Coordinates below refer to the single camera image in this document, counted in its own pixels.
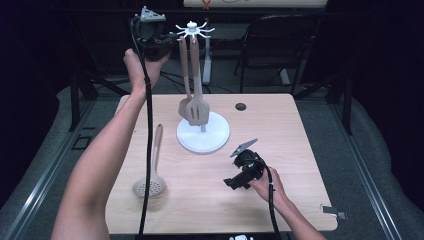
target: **table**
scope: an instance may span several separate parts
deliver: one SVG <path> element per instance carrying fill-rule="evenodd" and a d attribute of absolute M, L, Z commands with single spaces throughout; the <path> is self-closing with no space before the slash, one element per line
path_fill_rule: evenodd
<path fill-rule="evenodd" d="M 121 99 L 118 109 L 127 96 Z M 163 125 L 157 173 L 165 189 L 150 197 L 145 234 L 201 234 L 273 232 L 268 203 L 250 188 L 232 190 L 223 179 L 241 172 L 230 154 L 239 144 L 258 138 L 249 149 L 276 168 L 288 197 L 320 231 L 337 227 L 336 219 L 322 213 L 331 206 L 295 102 L 289 94 L 204 95 L 210 109 L 230 125 L 230 137 L 218 151 L 198 155 L 183 148 L 176 129 L 178 105 L 185 95 L 153 95 L 154 126 Z M 244 103 L 246 109 L 236 109 Z M 131 188 L 145 176 L 147 116 L 143 109 L 106 207 L 111 234 L 137 234 L 143 199 Z M 290 231 L 276 213 L 280 231 Z"/>
<path fill-rule="evenodd" d="M 210 0 L 210 8 L 324 8 L 327 0 Z M 184 0 L 184 7 L 202 7 L 202 0 Z"/>

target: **white round base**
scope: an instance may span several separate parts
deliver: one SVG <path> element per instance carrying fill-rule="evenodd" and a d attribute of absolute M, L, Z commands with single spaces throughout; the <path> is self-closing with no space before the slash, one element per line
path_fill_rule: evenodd
<path fill-rule="evenodd" d="M 210 112 L 206 131 L 200 126 L 190 126 L 187 120 L 181 120 L 177 128 L 177 137 L 181 145 L 187 150 L 208 154 L 220 149 L 230 137 L 230 126 L 221 115 Z"/>

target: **slotted spatula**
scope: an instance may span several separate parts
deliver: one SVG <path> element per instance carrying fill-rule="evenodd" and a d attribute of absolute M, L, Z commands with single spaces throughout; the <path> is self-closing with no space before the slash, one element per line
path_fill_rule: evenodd
<path fill-rule="evenodd" d="M 186 107 L 186 120 L 190 126 L 203 126 L 209 121 L 209 104 L 203 100 L 202 84 L 199 79 L 199 43 L 195 36 L 190 39 L 190 60 L 194 95 Z"/>
<path fill-rule="evenodd" d="M 187 43 L 183 36 L 180 37 L 179 41 L 180 46 L 180 59 L 181 59 L 181 66 L 183 68 L 183 76 L 184 76 L 184 87 L 187 94 L 187 97 L 181 100 L 180 106 L 178 108 L 178 113 L 180 116 L 184 119 L 187 119 L 187 104 L 191 101 L 191 92 L 190 92 L 190 85 L 188 81 L 188 60 L 187 60 Z"/>

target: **chair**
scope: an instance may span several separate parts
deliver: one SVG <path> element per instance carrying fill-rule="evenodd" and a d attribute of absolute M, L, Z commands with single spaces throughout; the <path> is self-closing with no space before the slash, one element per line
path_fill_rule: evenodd
<path fill-rule="evenodd" d="M 243 93 L 245 68 L 296 69 L 291 83 L 293 95 L 312 47 L 316 20 L 299 15 L 266 15 L 253 21 L 242 39 L 241 54 L 234 75 L 241 67 L 240 93 Z"/>

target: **spoon handle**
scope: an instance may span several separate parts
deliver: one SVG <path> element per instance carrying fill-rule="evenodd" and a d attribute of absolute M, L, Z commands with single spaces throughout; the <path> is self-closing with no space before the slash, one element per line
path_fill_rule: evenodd
<path fill-rule="evenodd" d="M 159 124 L 156 127 L 155 143 L 153 145 L 152 174 L 156 174 L 156 163 L 157 163 L 157 160 L 158 160 L 159 145 L 160 145 L 160 142 L 162 140 L 162 132 L 163 132 L 163 126 L 162 126 L 162 124 Z"/>

